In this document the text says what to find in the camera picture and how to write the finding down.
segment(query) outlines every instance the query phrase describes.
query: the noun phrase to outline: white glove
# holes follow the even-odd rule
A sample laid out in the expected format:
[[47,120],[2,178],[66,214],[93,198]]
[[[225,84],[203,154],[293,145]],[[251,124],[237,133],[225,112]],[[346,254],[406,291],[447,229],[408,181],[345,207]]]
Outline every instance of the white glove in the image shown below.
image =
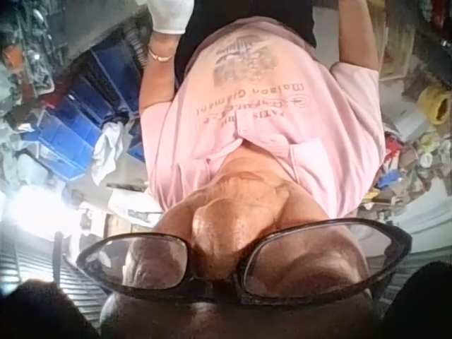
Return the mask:
[[194,3],[194,0],[147,0],[153,30],[164,34],[184,34]]

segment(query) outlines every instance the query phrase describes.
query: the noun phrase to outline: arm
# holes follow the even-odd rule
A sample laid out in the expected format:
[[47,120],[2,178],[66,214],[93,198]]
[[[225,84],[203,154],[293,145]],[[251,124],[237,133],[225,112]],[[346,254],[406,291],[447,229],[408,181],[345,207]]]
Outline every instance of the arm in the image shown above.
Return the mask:
[[[180,35],[154,32],[150,37],[149,48],[159,57],[174,56],[179,40]],[[166,62],[159,62],[149,57],[141,81],[140,115],[152,105],[173,100],[174,79],[174,57]]]
[[379,70],[367,0],[339,0],[339,59],[347,64]]

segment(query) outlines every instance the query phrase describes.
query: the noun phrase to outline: black eyeglass frame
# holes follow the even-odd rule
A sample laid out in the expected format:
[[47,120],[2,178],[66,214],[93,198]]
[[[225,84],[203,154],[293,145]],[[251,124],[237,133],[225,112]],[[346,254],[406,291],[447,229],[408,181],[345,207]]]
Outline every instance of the black eyeglass frame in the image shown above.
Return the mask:
[[[394,259],[392,259],[390,263],[387,263],[387,265],[385,265],[385,267],[377,274],[371,275],[362,282],[344,287],[340,290],[308,297],[262,297],[260,295],[254,295],[246,291],[245,277],[246,270],[249,267],[249,262],[254,257],[254,255],[258,254],[260,249],[267,243],[273,241],[274,239],[277,239],[278,237],[287,236],[290,233],[298,232],[300,230],[314,230],[328,226],[347,226],[356,224],[372,227],[374,229],[377,229],[382,234],[386,235],[391,240],[391,244],[388,247],[389,251],[392,251],[395,246],[400,249],[400,253]],[[98,252],[108,242],[119,239],[134,239],[139,237],[170,239],[173,242],[181,242],[186,247],[186,270],[179,284],[165,290],[150,290],[116,284],[115,282],[108,281],[107,279],[102,279],[102,277],[99,276],[96,268],[93,266],[93,262],[87,262],[86,260],[90,255]],[[120,234],[103,239],[80,252],[76,260],[76,265],[78,269],[81,270],[81,272],[83,272],[89,278],[94,279],[99,284],[101,284],[101,286],[108,290],[115,291],[129,297],[150,300],[153,302],[207,302],[214,304],[234,304],[246,307],[321,306],[339,300],[348,299],[354,295],[358,295],[359,293],[364,292],[367,289],[369,289],[372,294],[373,291],[383,291],[386,285],[389,284],[389,275],[391,275],[397,265],[410,253],[411,246],[412,237],[407,232],[396,226],[385,225],[374,220],[361,218],[343,218],[313,222],[301,226],[294,226],[270,233],[262,239],[257,239],[254,243],[250,244],[246,248],[243,257],[240,259],[234,273],[227,282],[205,281],[196,277],[194,274],[195,270],[192,260],[194,257],[194,250],[191,248],[190,244],[186,240],[179,237],[155,232]],[[380,296],[372,295],[372,297],[375,300]]]

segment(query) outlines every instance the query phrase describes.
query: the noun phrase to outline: bracelet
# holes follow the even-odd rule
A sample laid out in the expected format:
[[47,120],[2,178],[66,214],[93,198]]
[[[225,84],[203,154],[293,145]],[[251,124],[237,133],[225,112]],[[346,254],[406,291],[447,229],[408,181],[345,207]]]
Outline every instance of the bracelet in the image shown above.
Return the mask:
[[158,62],[168,62],[174,57],[174,54],[172,56],[160,56],[153,53],[153,51],[150,49],[150,46],[148,47],[149,55],[151,58]]

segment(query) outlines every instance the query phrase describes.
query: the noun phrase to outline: eyeglasses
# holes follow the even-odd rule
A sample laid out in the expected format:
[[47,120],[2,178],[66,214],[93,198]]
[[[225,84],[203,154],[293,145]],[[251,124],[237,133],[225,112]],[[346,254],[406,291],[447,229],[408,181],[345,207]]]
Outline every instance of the eyeglasses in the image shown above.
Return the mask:
[[[355,251],[343,250],[350,243],[356,244]],[[201,279],[194,249],[183,239],[159,233],[103,239],[80,253],[77,266],[108,290],[157,302],[320,305],[366,290],[378,298],[411,244],[411,236],[397,227],[349,218],[291,227],[259,239],[222,281]],[[356,269],[359,261],[361,271]]]

